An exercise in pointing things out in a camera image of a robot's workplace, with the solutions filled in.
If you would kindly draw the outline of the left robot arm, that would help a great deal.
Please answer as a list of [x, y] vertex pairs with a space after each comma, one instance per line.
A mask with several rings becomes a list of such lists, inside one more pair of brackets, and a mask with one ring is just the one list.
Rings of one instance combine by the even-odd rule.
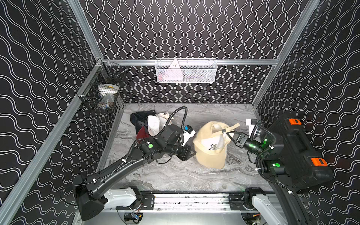
[[185, 106], [176, 109], [157, 135], [135, 140], [127, 154], [109, 167], [87, 177], [79, 175], [75, 178], [75, 200], [83, 221], [101, 213], [109, 202], [105, 197], [106, 192], [135, 170], [161, 159], [164, 155], [170, 158], [176, 156], [181, 161], [195, 156], [196, 152], [187, 144], [195, 131], [185, 124], [186, 117], [183, 117], [181, 126], [170, 123], [180, 110], [188, 112]]

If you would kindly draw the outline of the tan baseball cap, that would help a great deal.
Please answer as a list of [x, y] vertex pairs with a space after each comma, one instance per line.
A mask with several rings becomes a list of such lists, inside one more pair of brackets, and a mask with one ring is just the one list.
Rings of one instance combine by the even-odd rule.
[[228, 135], [239, 126], [239, 123], [229, 126], [219, 121], [210, 121], [201, 127], [193, 140], [197, 161], [207, 168], [224, 168], [227, 145], [233, 137], [233, 134]]

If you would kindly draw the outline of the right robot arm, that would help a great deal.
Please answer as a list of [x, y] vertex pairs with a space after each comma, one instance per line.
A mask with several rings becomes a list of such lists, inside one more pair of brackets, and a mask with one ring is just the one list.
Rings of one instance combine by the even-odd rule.
[[256, 155], [258, 173], [272, 186], [288, 224], [311, 225], [297, 192], [327, 180], [327, 174], [322, 173], [322, 166], [313, 163], [319, 154], [302, 125], [282, 121], [266, 129], [256, 124], [250, 136], [237, 131], [229, 131], [227, 136], [231, 134], [238, 147]]

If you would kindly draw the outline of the red baseball cap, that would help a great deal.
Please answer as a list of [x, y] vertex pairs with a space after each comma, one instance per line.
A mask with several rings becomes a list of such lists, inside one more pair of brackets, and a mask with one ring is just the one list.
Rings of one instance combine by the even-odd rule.
[[150, 137], [147, 127], [142, 126], [140, 130], [137, 132], [136, 138], [137, 139], [144, 139]]

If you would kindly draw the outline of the cream baseball cap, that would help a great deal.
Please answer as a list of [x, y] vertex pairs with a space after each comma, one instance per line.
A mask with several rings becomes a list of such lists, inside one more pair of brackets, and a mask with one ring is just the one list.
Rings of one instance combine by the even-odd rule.
[[162, 113], [158, 113], [156, 117], [159, 120], [159, 128], [162, 129], [166, 125], [166, 122], [169, 119], [170, 114], [169, 112], [162, 112]]

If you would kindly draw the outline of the white baseball cap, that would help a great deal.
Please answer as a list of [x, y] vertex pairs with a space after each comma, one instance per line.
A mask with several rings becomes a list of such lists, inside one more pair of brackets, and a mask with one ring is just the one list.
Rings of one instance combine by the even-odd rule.
[[157, 115], [149, 115], [147, 117], [148, 132], [150, 136], [156, 136], [165, 126], [166, 118], [159, 117]]

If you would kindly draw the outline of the navy baseball cap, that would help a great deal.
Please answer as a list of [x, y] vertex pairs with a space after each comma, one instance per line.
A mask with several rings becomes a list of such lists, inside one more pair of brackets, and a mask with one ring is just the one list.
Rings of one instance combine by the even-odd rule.
[[149, 111], [139, 111], [134, 112], [130, 115], [130, 122], [135, 126], [136, 134], [139, 133], [142, 127], [145, 127], [145, 129], [148, 129], [148, 116], [155, 116], [156, 111], [155, 110], [149, 110]]

